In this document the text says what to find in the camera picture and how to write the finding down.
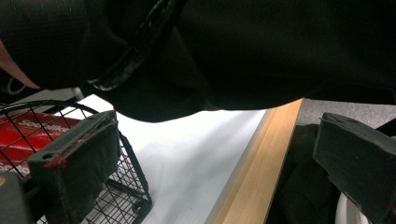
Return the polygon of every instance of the wire basket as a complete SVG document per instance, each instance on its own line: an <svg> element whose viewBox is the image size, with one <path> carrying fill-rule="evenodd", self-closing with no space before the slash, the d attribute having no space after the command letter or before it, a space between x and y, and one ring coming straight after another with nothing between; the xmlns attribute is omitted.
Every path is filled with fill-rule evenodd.
<svg viewBox="0 0 396 224"><path fill-rule="evenodd" d="M51 112L53 117L43 119L40 117L42 111ZM72 128L70 120L74 118L86 119L87 117L98 113L97 111L85 106L63 101L35 101L18 105L3 105L0 108L0 128L4 126L12 127L19 136L12 142L0 146L0 159L3 162L3 172L17 173L22 179L23 186L26 191L34 189L36 186L32 184L30 175L26 172L25 158L17 161L10 158L10 152L13 146L23 142L29 147L30 154L38 151L32 142L32 136L41 134L48 137L48 141L54 141L54 128L61 129L57 125L63 123L66 125L64 130ZM17 120L23 116L29 115L33 118L30 123L30 131L22 130L17 125ZM121 133L120 136L120 159L117 164L117 172L111 175L103 185L103 190L96 198L94 208L85 217L82 223L140 223L148 214L152 206L152 200L149 196L149 185L137 161L134 151L129 144L127 138ZM29 196L30 210L32 217L36 223L47 223L43 216L43 209L38 209L39 203L42 201L37 198L45 197L42 192L38 192L35 196Z"/></svg>

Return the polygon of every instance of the wooden board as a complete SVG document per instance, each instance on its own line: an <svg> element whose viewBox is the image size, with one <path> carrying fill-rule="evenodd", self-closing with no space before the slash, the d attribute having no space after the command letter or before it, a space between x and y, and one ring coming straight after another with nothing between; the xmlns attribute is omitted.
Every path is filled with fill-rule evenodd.
<svg viewBox="0 0 396 224"><path fill-rule="evenodd" d="M271 109L215 223L264 223L302 100Z"/></svg>

